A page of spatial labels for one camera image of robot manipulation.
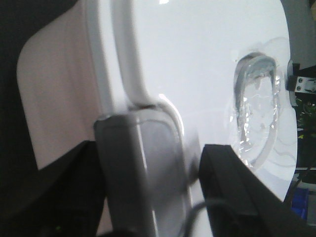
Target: white surface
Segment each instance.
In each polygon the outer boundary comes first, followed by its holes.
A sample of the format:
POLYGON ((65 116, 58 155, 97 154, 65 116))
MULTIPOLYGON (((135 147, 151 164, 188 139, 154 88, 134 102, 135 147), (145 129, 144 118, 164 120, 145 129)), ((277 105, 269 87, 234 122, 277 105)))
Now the white surface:
POLYGON ((296 163, 296 120, 284 89, 290 50, 281 3, 116 0, 113 19, 129 99, 139 105, 165 104, 163 95, 177 109, 173 114, 181 121, 180 131, 183 124, 185 149, 199 142, 199 151, 186 153, 188 170, 205 143, 238 139, 231 138, 229 124, 239 59, 258 51, 276 60, 279 129, 267 161, 254 172, 283 199, 296 163))
MULTIPOLYGON (((277 62, 275 146, 254 173, 283 199, 296 163, 296 123, 285 91, 289 41, 277 0, 81 0, 33 36, 18 82, 39 168, 83 140, 99 116, 156 104, 183 136, 192 203, 205 143, 232 144, 237 62, 259 51, 277 62)), ((206 213, 195 236, 206 236, 206 213)))

